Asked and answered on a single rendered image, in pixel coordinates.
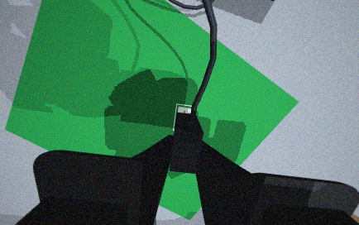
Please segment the green circuit board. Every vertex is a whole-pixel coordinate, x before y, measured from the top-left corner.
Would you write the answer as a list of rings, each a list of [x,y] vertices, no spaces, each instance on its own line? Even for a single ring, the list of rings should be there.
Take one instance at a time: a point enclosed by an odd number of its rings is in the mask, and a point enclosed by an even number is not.
[[[210,60],[210,34],[166,0],[42,0],[5,130],[48,151],[133,157],[174,135]],[[298,103],[217,40],[197,106],[203,141],[241,165]],[[159,205],[190,220],[196,174]]]

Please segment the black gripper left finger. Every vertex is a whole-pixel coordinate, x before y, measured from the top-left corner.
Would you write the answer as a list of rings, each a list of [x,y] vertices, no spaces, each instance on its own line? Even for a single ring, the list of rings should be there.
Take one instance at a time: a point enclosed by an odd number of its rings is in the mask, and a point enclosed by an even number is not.
[[[133,157],[55,150],[40,154],[33,171],[46,197],[120,203],[127,225],[154,225],[170,166],[173,135]]]

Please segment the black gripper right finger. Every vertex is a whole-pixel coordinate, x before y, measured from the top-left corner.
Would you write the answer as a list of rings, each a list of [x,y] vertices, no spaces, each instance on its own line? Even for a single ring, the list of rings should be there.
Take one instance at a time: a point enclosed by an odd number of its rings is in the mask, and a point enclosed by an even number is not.
[[[348,184],[250,173],[204,141],[196,179],[205,225],[260,225],[271,204],[343,211],[350,217],[359,204],[358,191]]]

